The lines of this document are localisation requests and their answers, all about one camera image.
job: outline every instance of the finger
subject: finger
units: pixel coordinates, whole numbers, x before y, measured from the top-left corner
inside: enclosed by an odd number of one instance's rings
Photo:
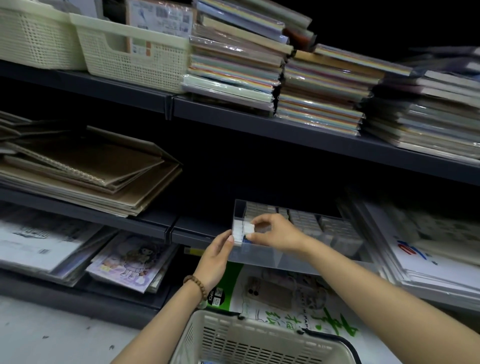
[[[251,221],[251,223],[253,225],[260,224],[261,222],[266,222],[266,223],[271,224],[272,223],[272,216],[273,216],[273,214],[263,214],[263,215],[255,217]]]
[[[262,234],[260,232],[253,232],[251,234],[247,234],[247,239],[250,240],[254,244],[258,245],[270,245],[268,242],[268,232]]]
[[[228,229],[227,231],[224,231],[220,235],[218,235],[213,241],[210,243],[208,248],[205,250],[205,252],[209,252],[211,255],[217,255],[218,252],[222,249],[222,246],[227,240],[227,238],[232,234],[232,230]]]
[[[232,251],[234,243],[235,241],[233,239],[233,236],[230,235],[228,239],[225,241],[225,243],[223,244],[222,250],[218,253],[218,256],[220,257],[220,259],[222,260],[228,259],[228,255]]]

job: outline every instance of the white plastic basket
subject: white plastic basket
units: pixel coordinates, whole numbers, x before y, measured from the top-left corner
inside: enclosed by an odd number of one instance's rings
[[[86,69],[69,15],[29,0],[0,0],[0,59],[37,68]]]
[[[70,14],[70,19],[91,74],[182,93],[180,82],[190,55],[188,39],[77,14]],[[128,37],[149,42],[150,55],[129,53]]]
[[[191,316],[170,364],[198,364],[200,360],[221,364],[360,362],[358,355],[341,341],[300,335],[286,328],[205,310]]]

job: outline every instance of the cartoon girl illustration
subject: cartoon girl illustration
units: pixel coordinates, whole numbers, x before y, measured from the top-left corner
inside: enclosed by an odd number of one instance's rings
[[[134,280],[139,275],[145,275],[155,263],[156,249],[144,244],[139,249],[130,250],[123,259],[125,271],[120,276]]]

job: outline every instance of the wooden bead bracelet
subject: wooden bead bracelet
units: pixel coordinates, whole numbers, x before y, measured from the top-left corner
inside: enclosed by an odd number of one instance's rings
[[[204,285],[198,280],[198,278],[196,276],[186,276],[183,280],[183,284],[185,284],[189,280],[192,280],[193,282],[195,282],[198,285],[198,287],[200,287],[200,290],[202,291],[202,299],[203,299],[203,301],[206,301],[207,297],[208,297],[207,296],[208,292],[205,291]]]

